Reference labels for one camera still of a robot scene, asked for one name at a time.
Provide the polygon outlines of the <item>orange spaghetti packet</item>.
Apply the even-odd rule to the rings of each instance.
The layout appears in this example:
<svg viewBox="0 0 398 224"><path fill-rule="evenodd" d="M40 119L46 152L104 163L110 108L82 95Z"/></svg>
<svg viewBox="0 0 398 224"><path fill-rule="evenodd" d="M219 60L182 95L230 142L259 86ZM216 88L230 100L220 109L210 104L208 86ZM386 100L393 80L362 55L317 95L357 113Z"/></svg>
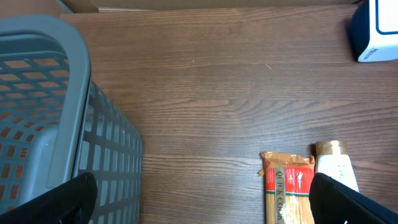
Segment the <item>orange spaghetti packet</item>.
<svg viewBox="0 0 398 224"><path fill-rule="evenodd" d="M266 224L314 224L310 186L315 158L281 152L262 152Z"/></svg>

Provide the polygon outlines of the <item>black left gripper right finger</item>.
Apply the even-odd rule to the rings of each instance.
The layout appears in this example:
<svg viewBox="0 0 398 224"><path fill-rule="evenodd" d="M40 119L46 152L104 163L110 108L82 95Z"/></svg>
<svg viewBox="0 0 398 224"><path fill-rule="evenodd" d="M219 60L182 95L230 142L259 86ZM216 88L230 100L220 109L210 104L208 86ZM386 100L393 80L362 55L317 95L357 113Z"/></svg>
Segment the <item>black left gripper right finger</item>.
<svg viewBox="0 0 398 224"><path fill-rule="evenodd" d="M316 173L309 193L316 224L397 224L397 214L331 177Z"/></svg>

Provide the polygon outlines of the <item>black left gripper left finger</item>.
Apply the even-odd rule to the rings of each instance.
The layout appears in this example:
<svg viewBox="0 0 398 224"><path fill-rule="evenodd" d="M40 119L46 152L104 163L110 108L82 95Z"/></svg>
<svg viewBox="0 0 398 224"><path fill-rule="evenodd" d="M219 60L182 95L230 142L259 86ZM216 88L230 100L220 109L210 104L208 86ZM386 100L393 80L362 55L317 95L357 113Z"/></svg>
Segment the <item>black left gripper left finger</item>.
<svg viewBox="0 0 398 224"><path fill-rule="evenodd" d="M96 179L85 172L1 215L1 224L89 223L98 195Z"/></svg>

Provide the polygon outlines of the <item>white tube with gold cap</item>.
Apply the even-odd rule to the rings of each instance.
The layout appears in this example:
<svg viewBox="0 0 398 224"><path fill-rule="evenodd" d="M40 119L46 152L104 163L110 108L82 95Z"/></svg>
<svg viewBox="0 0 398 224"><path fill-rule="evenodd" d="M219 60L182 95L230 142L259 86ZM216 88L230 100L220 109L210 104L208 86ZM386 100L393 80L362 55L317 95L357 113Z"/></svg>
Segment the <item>white tube with gold cap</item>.
<svg viewBox="0 0 398 224"><path fill-rule="evenodd" d="M344 141L318 141L315 143L315 172L322 173L359 192L351 159Z"/></svg>

